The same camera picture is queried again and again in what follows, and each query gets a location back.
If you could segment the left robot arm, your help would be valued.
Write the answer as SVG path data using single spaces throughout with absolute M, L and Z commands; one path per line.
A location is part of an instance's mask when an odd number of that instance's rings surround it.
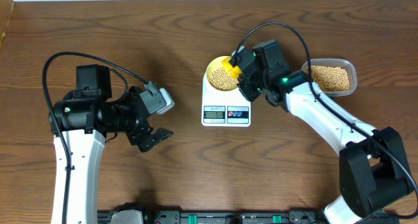
M 174 106 L 169 93 L 152 82 L 126 88 L 117 101 L 111 92 L 80 85 L 50 106 L 56 150 L 56 184 L 52 223 L 96 223 L 98 177 L 107 133 L 125 133 L 147 152 L 174 133 L 150 127 L 152 114 Z

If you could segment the yellow measuring scoop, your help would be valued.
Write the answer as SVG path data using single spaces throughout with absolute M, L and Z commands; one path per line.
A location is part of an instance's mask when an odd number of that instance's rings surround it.
M 238 66 L 233 67 L 231 64 L 231 57 L 226 57 L 221 61 L 222 67 L 225 72 L 231 77 L 238 79 L 242 75 L 242 71 Z

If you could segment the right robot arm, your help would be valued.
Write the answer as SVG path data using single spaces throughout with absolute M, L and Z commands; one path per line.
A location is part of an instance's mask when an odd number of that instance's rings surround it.
M 340 193 L 323 211 L 328 223 L 365 223 L 374 218 L 412 219 L 383 208 L 417 192 L 400 135 L 358 120 L 327 95 L 303 71 L 291 72 L 274 40 L 233 53 L 241 70 L 238 85 L 250 102 L 260 94 L 272 106 L 305 121 L 339 157 Z

